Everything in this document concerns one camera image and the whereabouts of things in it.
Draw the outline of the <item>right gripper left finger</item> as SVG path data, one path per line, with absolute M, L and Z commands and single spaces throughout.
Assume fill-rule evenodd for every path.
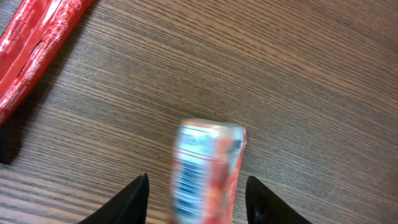
M 145 224 L 149 178 L 140 175 L 79 224 Z

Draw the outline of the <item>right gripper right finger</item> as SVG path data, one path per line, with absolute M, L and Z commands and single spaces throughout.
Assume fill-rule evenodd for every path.
M 311 224 L 254 176 L 248 177 L 245 201 L 249 224 Z

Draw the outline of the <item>red tissue pack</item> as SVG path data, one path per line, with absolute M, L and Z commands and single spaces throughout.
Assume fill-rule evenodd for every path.
M 246 129 L 207 119 L 182 121 L 174 144 L 171 223 L 230 224 Z

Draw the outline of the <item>red white snack packet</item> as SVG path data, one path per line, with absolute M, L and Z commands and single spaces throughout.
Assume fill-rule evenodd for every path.
M 19 106 L 92 0 L 23 0 L 1 36 L 1 123 Z

